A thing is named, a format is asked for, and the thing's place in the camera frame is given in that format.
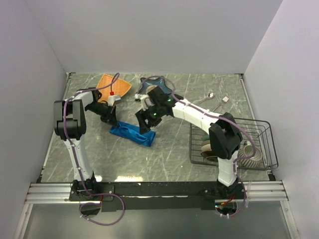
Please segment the blue cloth napkin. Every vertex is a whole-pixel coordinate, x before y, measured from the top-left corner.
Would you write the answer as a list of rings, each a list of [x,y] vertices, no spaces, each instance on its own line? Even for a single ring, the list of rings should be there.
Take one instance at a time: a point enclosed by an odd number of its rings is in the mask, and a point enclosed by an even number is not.
[[[151,147],[156,136],[154,131],[141,134],[138,126],[122,121],[118,121],[118,126],[112,126],[109,133],[146,147]]]

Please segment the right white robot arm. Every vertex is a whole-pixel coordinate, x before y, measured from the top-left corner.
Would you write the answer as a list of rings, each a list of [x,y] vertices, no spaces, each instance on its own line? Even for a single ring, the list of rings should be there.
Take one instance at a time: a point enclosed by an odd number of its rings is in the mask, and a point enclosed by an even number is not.
[[[153,88],[141,99],[141,105],[136,112],[141,134],[157,126],[164,116],[185,120],[208,134],[210,148],[218,160],[215,193],[225,199],[235,194],[238,184],[236,159],[242,134],[231,114],[212,113],[179,95],[167,94],[160,87]]]

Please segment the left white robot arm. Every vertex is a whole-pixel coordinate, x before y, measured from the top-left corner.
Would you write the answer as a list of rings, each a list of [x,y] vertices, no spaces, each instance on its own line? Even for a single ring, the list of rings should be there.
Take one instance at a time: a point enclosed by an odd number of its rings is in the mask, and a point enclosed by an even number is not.
[[[94,200],[101,193],[85,149],[85,112],[91,111],[102,122],[118,126],[116,102],[121,97],[111,92],[106,101],[99,102],[101,97],[98,89],[88,88],[54,102],[54,132],[66,145],[74,171],[71,193],[87,200]]]

